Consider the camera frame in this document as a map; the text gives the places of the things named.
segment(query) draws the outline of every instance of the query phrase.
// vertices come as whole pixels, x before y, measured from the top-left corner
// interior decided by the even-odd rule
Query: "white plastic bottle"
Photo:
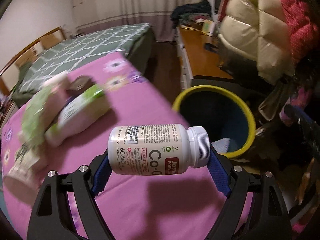
[[[112,170],[124,175],[184,173],[207,165],[210,141],[201,126],[181,124],[118,126],[110,134],[108,158]]]

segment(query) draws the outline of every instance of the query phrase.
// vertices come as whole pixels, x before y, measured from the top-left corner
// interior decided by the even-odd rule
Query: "red logo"
[[[178,174],[179,172],[179,158],[166,158],[164,160],[165,163],[165,174],[166,175],[172,175],[172,174]]]

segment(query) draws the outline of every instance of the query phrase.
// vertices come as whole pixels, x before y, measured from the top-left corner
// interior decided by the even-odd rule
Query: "bed headboard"
[[[61,27],[57,27],[41,37],[49,34],[53,34],[61,41],[66,39]],[[41,37],[30,43],[22,51],[15,55],[0,71],[0,92],[5,96],[10,95],[10,92],[19,80],[19,64],[16,63],[19,62],[19,60],[21,60],[23,57],[26,57],[27,54],[30,54],[30,52],[32,52],[34,55],[38,55],[44,50],[40,42]]]

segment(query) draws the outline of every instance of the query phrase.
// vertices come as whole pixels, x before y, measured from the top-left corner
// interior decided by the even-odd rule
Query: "blue gripper pad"
[[[108,179],[111,175],[112,169],[109,163],[108,155],[103,159],[97,172],[93,177],[93,187],[91,189],[91,193],[94,197],[98,195],[98,193],[102,192],[106,187]]]
[[[216,184],[218,191],[222,192],[226,197],[228,197],[231,193],[228,174],[212,150],[210,150],[210,158],[207,168],[214,183]]]

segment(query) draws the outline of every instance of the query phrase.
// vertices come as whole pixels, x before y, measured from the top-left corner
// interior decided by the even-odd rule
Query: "plaid bedspread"
[[[121,51],[127,56],[135,41],[149,28],[149,24],[118,26],[62,41],[32,64],[18,90],[39,89],[54,75],[77,69],[113,51]]]

